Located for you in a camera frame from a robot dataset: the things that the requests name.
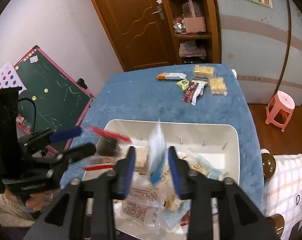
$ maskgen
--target white paper with dots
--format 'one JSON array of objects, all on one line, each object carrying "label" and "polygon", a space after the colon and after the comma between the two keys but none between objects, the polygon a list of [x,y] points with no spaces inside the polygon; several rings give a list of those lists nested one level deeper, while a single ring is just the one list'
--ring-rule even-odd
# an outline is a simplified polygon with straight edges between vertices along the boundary
[{"label": "white paper with dots", "polygon": [[21,82],[11,62],[7,61],[0,69],[0,89],[9,87],[22,87],[22,90],[19,91],[19,95],[22,91],[27,90],[24,84]]}]

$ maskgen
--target chalkboard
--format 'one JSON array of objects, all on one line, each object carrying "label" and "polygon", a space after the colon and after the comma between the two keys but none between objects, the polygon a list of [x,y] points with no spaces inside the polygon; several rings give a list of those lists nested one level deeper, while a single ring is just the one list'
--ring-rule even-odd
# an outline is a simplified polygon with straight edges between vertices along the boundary
[{"label": "chalkboard", "polygon": [[[34,100],[37,107],[35,131],[66,129],[78,125],[81,114],[91,103],[90,93],[72,80],[38,46],[29,51],[16,65],[16,72],[27,90],[19,98]],[[34,108],[31,102],[21,101],[18,113],[33,124]],[[51,144],[63,151],[67,141]]]}]

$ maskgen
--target wooden floor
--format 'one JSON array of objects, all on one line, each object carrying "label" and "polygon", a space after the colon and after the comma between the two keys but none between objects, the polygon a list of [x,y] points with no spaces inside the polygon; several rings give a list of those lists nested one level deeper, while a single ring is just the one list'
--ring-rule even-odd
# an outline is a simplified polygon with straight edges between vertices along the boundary
[{"label": "wooden floor", "polygon": [[272,155],[302,153],[302,106],[296,106],[284,132],[273,124],[267,125],[266,105],[249,104],[261,149]]}]

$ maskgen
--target black cable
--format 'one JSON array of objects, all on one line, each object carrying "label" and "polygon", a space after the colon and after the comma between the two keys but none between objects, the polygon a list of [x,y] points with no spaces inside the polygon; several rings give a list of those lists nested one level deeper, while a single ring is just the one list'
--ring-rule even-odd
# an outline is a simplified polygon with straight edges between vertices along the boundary
[{"label": "black cable", "polygon": [[34,132],[34,128],[36,126],[36,117],[37,117],[37,108],[36,108],[36,104],[34,103],[33,100],[31,100],[30,98],[20,98],[18,99],[18,102],[20,101],[29,101],[33,104],[34,107],[34,119],[33,119],[33,128],[32,128],[32,132]]}]

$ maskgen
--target pink bag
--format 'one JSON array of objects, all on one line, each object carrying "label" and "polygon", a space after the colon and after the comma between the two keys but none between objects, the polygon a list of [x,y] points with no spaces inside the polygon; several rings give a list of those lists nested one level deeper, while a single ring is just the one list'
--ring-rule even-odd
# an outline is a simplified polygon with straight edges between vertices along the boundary
[{"label": "pink bag", "polygon": [[206,32],[204,17],[196,17],[192,0],[188,0],[192,17],[184,18],[187,33]]}]

